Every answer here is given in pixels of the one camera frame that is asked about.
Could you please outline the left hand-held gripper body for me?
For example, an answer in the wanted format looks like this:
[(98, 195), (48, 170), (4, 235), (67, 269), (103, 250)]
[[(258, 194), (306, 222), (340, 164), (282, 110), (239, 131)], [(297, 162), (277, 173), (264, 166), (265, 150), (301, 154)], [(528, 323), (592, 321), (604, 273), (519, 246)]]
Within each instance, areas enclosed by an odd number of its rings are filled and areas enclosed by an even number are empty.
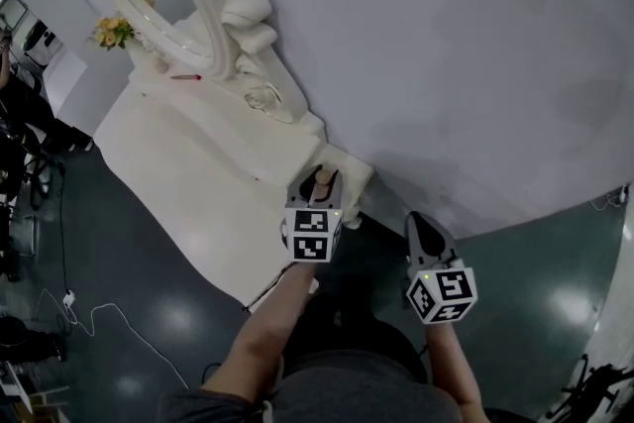
[(343, 211), (332, 204), (311, 207), (292, 201), (284, 209), (280, 235), (290, 260), (326, 264), (332, 259), (343, 228)]

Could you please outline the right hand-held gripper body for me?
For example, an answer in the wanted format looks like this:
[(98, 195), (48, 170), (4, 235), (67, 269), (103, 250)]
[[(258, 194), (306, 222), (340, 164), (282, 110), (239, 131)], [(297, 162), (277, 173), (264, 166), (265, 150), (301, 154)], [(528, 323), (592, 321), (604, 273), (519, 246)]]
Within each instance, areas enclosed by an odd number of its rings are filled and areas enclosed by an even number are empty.
[(423, 324), (462, 320), (477, 302), (474, 270), (456, 252), (440, 258), (408, 256), (404, 297)]

